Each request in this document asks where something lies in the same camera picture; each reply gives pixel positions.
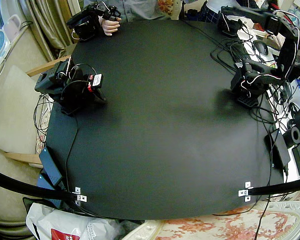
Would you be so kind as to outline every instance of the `white label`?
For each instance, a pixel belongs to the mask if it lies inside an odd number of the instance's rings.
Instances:
[[[101,83],[101,76],[102,74],[98,74],[94,76],[93,83],[92,83],[93,87],[98,86]]]

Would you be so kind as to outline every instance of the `wooden armrest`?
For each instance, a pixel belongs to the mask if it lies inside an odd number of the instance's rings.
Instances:
[[[53,60],[53,61],[50,61],[50,62],[47,62],[41,66],[37,66],[35,67],[34,69],[31,69],[30,71],[27,71],[26,74],[29,76],[29,77],[32,77],[32,76],[35,76],[37,74],[40,74],[42,72],[45,72],[49,69],[52,69],[53,66],[60,62],[60,61],[65,61],[67,60],[68,58],[70,58],[71,55],[68,55],[68,56],[64,56],[64,57],[61,57],[61,58],[58,58],[56,60]]]
[[[23,154],[14,152],[4,152],[7,158],[30,164],[42,164],[38,154]]]

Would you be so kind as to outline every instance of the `black bar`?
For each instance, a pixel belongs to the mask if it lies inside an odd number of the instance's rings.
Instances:
[[[58,199],[64,201],[76,201],[77,194],[65,191],[50,190],[38,186],[33,186],[22,181],[15,180],[11,177],[0,173],[0,187],[10,191],[25,194],[33,197],[44,199]]]
[[[300,179],[288,183],[282,183],[271,186],[255,187],[248,190],[248,195],[272,195],[272,194],[285,194],[290,192],[300,191]]]

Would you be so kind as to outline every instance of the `hand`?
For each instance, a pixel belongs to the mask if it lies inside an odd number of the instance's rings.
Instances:
[[[277,36],[275,35],[269,35],[267,38],[272,39],[277,45],[278,47],[281,49],[282,46],[285,43],[286,38],[284,36],[282,36],[280,33],[278,33]]]
[[[112,33],[118,31],[118,28],[120,27],[120,21],[121,18],[116,18],[116,21],[110,21],[101,19],[100,25],[102,26],[102,29],[104,31],[104,34],[107,36],[112,36]]]

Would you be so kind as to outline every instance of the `red label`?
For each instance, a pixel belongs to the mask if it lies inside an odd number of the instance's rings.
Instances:
[[[79,240],[80,239],[79,236],[63,233],[52,228],[51,228],[51,238],[52,240]]]

